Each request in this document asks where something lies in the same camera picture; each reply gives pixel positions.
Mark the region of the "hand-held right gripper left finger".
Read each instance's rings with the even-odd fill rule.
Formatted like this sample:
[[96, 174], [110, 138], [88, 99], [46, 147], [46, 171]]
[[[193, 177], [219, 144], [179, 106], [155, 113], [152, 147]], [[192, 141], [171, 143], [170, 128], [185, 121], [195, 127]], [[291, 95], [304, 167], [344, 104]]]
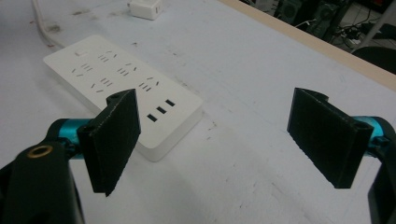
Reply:
[[92, 189], [110, 195], [141, 134], [136, 91], [120, 91], [106, 98], [106, 107], [93, 119], [58, 119], [48, 141], [61, 143], [71, 158], [84, 159]]

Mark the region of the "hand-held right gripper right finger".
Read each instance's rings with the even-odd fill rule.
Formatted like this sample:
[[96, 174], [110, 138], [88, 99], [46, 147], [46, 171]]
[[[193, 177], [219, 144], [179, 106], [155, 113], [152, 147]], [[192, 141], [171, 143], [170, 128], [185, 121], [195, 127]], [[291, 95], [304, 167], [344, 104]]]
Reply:
[[385, 119], [350, 117], [328, 96], [296, 88], [287, 131], [335, 188], [352, 186], [366, 153], [380, 159], [382, 181], [396, 187], [396, 131]]

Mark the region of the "white power strip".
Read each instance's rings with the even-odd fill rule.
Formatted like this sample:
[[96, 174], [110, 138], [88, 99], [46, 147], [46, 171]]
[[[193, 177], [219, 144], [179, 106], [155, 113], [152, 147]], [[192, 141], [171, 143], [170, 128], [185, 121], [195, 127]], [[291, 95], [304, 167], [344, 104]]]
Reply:
[[135, 149], [161, 160], [203, 116], [203, 100], [131, 53], [92, 35], [44, 58], [60, 82], [92, 112], [114, 93], [135, 90], [141, 134]]

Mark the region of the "white plug adapter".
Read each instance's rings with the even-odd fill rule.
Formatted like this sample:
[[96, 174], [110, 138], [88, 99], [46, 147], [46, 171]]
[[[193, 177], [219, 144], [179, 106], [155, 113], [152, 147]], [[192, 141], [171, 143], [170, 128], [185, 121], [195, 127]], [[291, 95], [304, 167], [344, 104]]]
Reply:
[[163, 11], [163, 0], [131, 0], [127, 6], [134, 17], [155, 21]]

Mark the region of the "black round object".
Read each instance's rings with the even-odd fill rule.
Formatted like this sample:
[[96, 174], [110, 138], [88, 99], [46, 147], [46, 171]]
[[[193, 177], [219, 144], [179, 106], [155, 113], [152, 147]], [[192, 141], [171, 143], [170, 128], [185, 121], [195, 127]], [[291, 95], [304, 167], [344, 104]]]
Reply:
[[396, 49], [364, 47], [355, 50], [353, 55], [396, 76]]

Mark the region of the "white metal stand leg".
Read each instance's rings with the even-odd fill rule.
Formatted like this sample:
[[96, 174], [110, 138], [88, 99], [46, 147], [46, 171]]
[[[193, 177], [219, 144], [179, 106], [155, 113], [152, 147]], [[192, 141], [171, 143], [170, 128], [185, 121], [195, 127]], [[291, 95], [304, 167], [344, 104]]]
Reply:
[[356, 46], [351, 53], [355, 52], [358, 49], [367, 47], [369, 42], [374, 38], [375, 34], [380, 30], [380, 28], [390, 19], [393, 18], [393, 14], [396, 13], [396, 0], [392, 0], [389, 7], [382, 14], [380, 19], [375, 23], [369, 33], [363, 38], [363, 40]]

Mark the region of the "dark electronic equipment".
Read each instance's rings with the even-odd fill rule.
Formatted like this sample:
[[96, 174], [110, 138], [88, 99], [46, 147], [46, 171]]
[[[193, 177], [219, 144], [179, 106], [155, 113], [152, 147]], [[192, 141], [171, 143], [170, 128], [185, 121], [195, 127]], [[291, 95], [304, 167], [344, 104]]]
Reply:
[[353, 50], [393, 0], [239, 0], [340, 49]]

